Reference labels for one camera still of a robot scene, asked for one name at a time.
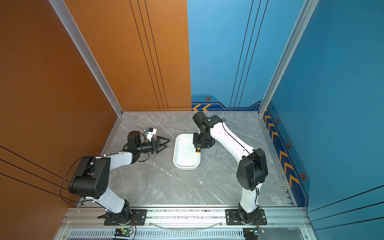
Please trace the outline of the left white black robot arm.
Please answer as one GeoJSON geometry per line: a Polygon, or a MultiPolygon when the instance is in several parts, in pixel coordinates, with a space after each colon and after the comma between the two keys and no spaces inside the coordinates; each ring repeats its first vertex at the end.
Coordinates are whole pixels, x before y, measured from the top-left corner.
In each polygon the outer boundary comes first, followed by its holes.
{"type": "Polygon", "coordinates": [[[83,156],[69,183],[69,192],[103,207],[106,213],[100,217],[106,219],[105,225],[132,225],[134,214],[129,202],[109,187],[110,171],[138,162],[141,154],[158,154],[170,141],[160,136],[153,138],[149,132],[146,135],[139,131],[129,132],[120,152],[83,156]]]}

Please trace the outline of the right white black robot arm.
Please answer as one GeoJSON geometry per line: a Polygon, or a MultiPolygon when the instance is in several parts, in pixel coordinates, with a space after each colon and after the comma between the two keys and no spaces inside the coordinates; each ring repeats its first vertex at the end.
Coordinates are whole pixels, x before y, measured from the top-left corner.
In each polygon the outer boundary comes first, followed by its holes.
{"type": "Polygon", "coordinates": [[[199,129],[193,134],[196,153],[219,142],[238,163],[236,177],[243,188],[239,203],[240,221],[245,225],[265,225],[267,222],[262,220],[264,210],[259,205],[260,190],[269,173],[265,152],[242,141],[217,115],[207,117],[204,112],[197,112],[193,121],[199,129]]]}

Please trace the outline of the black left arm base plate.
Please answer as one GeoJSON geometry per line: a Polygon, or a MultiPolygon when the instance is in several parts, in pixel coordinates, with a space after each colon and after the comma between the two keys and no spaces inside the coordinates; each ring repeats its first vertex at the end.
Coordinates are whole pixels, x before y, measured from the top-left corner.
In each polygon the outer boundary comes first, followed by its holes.
{"type": "Polygon", "coordinates": [[[105,226],[144,226],[147,212],[146,209],[129,210],[127,214],[123,212],[119,214],[106,212],[105,215],[99,216],[98,219],[105,219],[105,226]]]}

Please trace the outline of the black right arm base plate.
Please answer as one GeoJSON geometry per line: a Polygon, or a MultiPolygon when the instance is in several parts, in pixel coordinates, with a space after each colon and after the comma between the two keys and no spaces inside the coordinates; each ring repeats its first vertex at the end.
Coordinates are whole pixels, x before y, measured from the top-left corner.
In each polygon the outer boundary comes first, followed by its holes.
{"type": "Polygon", "coordinates": [[[235,225],[259,225],[266,226],[268,224],[265,211],[258,207],[252,213],[246,213],[240,209],[226,209],[226,223],[229,226],[235,225]]]}

